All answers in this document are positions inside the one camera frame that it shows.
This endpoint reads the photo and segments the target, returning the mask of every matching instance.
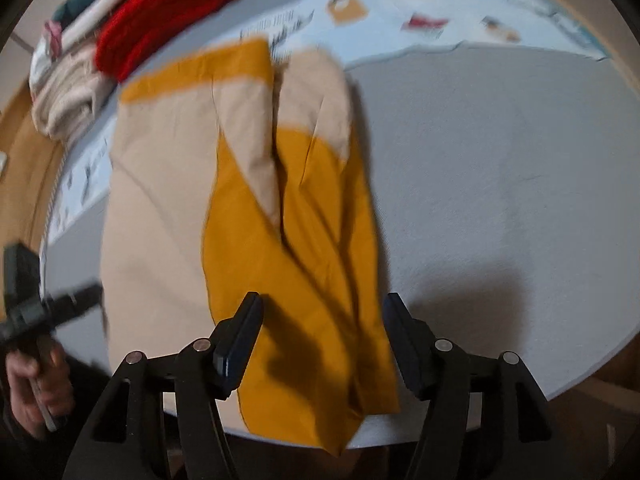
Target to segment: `yellow trim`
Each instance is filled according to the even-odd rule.
[[[199,83],[241,76],[263,81],[270,87],[273,85],[271,54],[264,38],[252,38],[189,56],[159,72],[137,78],[122,91],[120,102],[152,99]]]

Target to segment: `table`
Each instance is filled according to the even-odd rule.
[[[290,1],[232,3],[142,71]],[[610,60],[461,47],[349,74],[383,290],[468,352],[517,352],[549,398],[640,330],[640,106]],[[49,247],[50,291],[99,275],[106,203]],[[105,364],[100,322],[93,314],[60,339]],[[367,418],[352,447],[417,440],[426,406],[399,392],[402,412]],[[244,434],[237,413],[221,416]],[[478,416],[476,399],[472,424]]]

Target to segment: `white towel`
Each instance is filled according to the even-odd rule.
[[[84,40],[123,0],[95,0],[71,25],[62,32],[62,52],[68,52],[79,41]],[[54,62],[47,55],[46,41],[40,38],[33,57],[29,73],[31,95],[36,96],[46,84],[46,77]]]
[[[116,81],[98,72],[94,58],[89,40],[53,67],[31,110],[40,133],[71,144],[95,119]]]

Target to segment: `black sleeve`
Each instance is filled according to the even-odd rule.
[[[8,434],[12,437],[15,447],[23,453],[24,458],[32,467],[37,468],[43,479],[47,480],[62,478],[66,461],[78,435],[109,382],[107,374],[73,358],[67,360],[76,407],[67,417],[66,424],[55,433],[48,433],[45,440],[35,440],[24,431],[13,418],[8,396],[3,395],[2,419]],[[4,392],[7,393],[6,383],[3,386]]]

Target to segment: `pile of towels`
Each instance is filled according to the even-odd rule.
[[[33,122],[73,143],[118,82],[191,23],[229,0],[67,0],[31,59]]]

